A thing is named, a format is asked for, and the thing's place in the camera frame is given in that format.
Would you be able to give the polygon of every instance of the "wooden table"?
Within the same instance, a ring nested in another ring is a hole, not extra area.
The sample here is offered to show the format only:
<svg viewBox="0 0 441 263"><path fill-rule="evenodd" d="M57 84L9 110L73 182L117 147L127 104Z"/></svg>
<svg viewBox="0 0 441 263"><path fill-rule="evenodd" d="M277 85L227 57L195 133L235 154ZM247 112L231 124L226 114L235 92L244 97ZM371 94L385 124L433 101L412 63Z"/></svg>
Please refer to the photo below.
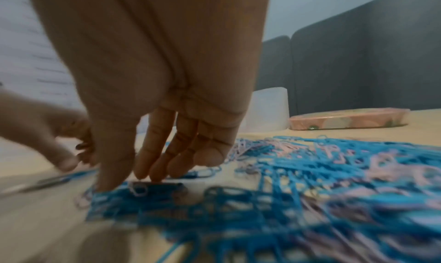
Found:
<svg viewBox="0 0 441 263"><path fill-rule="evenodd" d="M388 129L316 130L261 134L240 134L239 137L262 139L275 135L330 138L404 141L441 146L441 110L411 112L409 125ZM140 147L143 134L137 137ZM213 179L196 181L190 187L203 190L208 185L252 187L247 181L235 179L235 165L223 166ZM0 188L26 180L52 175L51 165L37 154L0 158ZM92 179L85 179L63 187L42 190L26 196L0 200L0 262L21 262L44 250L42 257L49 262L155 262L169 247L154 228L127 231L111 227L108 223L83 222L85 212L73 206L73 198L85 190ZM181 247L167 262L180 262L188 247Z"/></svg>

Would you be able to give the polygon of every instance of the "pink container lid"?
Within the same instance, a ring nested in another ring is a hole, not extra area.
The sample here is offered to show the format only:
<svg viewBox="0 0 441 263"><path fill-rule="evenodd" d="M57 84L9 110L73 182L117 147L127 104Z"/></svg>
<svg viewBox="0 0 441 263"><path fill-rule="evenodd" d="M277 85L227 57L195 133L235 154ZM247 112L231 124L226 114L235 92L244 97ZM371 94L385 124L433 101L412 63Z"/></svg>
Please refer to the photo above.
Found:
<svg viewBox="0 0 441 263"><path fill-rule="evenodd" d="M407 124L410 109L365 108L319 112L292 116L291 129L363 129L391 128Z"/></svg>

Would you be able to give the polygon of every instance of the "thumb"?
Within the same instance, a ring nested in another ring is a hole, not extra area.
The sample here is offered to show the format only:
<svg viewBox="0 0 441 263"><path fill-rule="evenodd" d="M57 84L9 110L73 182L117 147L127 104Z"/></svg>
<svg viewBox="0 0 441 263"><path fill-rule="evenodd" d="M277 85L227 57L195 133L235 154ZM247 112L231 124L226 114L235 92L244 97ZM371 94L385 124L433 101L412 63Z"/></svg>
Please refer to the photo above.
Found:
<svg viewBox="0 0 441 263"><path fill-rule="evenodd" d="M132 172L135 160L136 125L140 119L109 121L92 118L92 134L101 162L97 191L113 190Z"/></svg>
<svg viewBox="0 0 441 263"><path fill-rule="evenodd" d="M78 158L66 147L59 144L51 134L40 138L38 144L35 144L33 148L63 172L74 170L79 163Z"/></svg>

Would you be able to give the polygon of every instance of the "white wall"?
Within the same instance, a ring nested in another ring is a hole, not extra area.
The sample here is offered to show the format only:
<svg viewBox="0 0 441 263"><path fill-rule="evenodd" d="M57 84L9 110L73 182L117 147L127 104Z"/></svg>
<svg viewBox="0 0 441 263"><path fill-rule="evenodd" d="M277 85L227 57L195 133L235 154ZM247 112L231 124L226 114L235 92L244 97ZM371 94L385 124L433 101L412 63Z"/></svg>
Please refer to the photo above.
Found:
<svg viewBox="0 0 441 263"><path fill-rule="evenodd" d="M287 35L372 0L270 0L264 40Z"/></svg>

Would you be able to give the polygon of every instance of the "hand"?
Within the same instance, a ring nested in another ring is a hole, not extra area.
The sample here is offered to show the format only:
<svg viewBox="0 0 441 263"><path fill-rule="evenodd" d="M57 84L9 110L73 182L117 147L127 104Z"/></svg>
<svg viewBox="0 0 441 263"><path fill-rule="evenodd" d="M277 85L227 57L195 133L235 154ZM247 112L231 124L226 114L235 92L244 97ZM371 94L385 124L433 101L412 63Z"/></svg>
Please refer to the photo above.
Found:
<svg viewBox="0 0 441 263"><path fill-rule="evenodd" d="M254 88L268 0L32 2L91 117L98 190L133 167L160 181L223 163ZM135 165L136 125L147 113Z"/></svg>
<svg viewBox="0 0 441 263"><path fill-rule="evenodd" d="M90 123L82 112L32 101L0 89L0 136L41 153L61 171L70 171L78 163L96 164ZM74 137L83 141L77 157L56 137Z"/></svg>

